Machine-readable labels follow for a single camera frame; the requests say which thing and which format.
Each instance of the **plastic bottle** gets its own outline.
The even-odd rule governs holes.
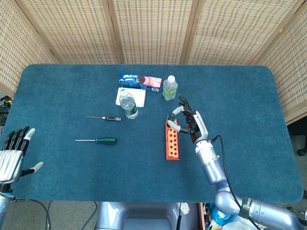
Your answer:
[[[136,107],[133,96],[125,89],[120,91],[119,97],[120,106],[124,109],[124,112],[129,119],[135,119],[138,116],[138,108]]]
[[[168,76],[167,80],[163,82],[163,96],[165,100],[169,101],[175,98],[178,84],[173,75]]]

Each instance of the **black cable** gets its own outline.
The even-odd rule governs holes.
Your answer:
[[[96,210],[97,210],[97,207],[98,207],[98,205],[97,205],[97,203],[96,203],[96,201],[94,201],[94,203],[95,203],[95,210],[94,210],[94,212],[91,214],[91,216],[89,217],[89,219],[86,221],[86,223],[83,225],[83,227],[81,228],[81,230],[83,230],[84,228],[85,228],[85,226],[88,224],[88,222],[92,219],[92,217],[95,215],[95,213],[96,213]]]
[[[235,193],[232,189],[232,186],[230,185],[230,182],[229,182],[229,178],[228,178],[228,173],[227,173],[227,169],[226,169],[226,160],[225,160],[225,150],[224,150],[224,143],[223,143],[223,139],[221,137],[221,135],[217,135],[215,138],[212,139],[212,142],[215,142],[217,138],[220,138],[220,141],[221,141],[221,147],[222,147],[222,155],[223,155],[223,166],[224,166],[224,172],[225,172],[225,176],[226,176],[226,180],[228,182],[228,186],[229,186],[229,189],[230,189],[230,192],[236,202],[236,204],[239,206],[240,208],[240,211],[242,209],[242,206],[239,204],[236,196],[235,196]],[[248,217],[249,221],[257,228],[257,230],[261,230],[257,225],[256,223],[250,218]]]
[[[180,224],[181,224],[181,214],[180,214],[180,210],[181,210],[181,202],[180,202],[180,205],[179,205],[179,216],[178,216],[178,219],[177,219],[176,230],[180,230]]]
[[[47,215],[48,224],[49,224],[49,230],[51,230],[50,216],[49,216],[49,213],[48,213],[48,211],[47,211],[45,205],[43,205],[43,204],[42,204],[41,202],[39,202],[38,200],[33,200],[33,199],[16,199],[16,200],[14,200],[14,202],[23,202],[23,201],[33,201],[33,202],[38,203],[41,207],[43,207],[43,209],[45,210],[46,215]]]
[[[50,201],[49,201],[49,204],[48,204],[48,208],[47,208],[48,213],[49,213],[49,209],[50,209],[51,202],[52,202],[52,200],[50,200]],[[45,230],[47,230],[47,221],[48,221],[48,219],[47,219],[47,217],[46,217]]]

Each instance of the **woven panel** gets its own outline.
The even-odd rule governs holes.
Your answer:
[[[114,0],[128,64],[179,64],[192,0]]]
[[[102,1],[24,0],[52,50],[65,63],[116,63]]]
[[[188,64],[248,64],[295,2],[205,0]]]
[[[260,61],[274,75],[284,112],[307,100],[307,10]]]
[[[21,73],[29,64],[53,63],[8,0],[0,1],[0,33],[0,83],[8,91],[16,91]]]

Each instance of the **blue felt surface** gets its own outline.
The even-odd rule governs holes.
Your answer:
[[[115,105],[121,72],[176,76],[174,100],[146,92],[136,120]],[[165,119],[179,95],[198,110],[213,138],[224,138],[226,162],[239,196],[295,202],[303,189],[273,75],[263,66],[28,66],[3,136],[36,128],[24,168],[42,169],[13,186],[17,197],[79,201],[212,202],[190,137],[179,135],[179,161],[165,160]],[[121,122],[86,118],[121,116]],[[184,125],[183,116],[178,117]],[[113,146],[75,139],[112,136]],[[220,144],[214,143],[217,153]]]

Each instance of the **white paper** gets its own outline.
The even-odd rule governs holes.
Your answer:
[[[125,89],[127,92],[131,93],[131,95],[133,96],[133,98],[135,100],[137,107],[144,107],[146,90],[134,89],[134,88],[123,88],[123,87],[118,88],[117,97],[116,97],[116,101],[115,101],[116,105],[120,105],[119,96],[120,96],[120,91],[122,89]]]

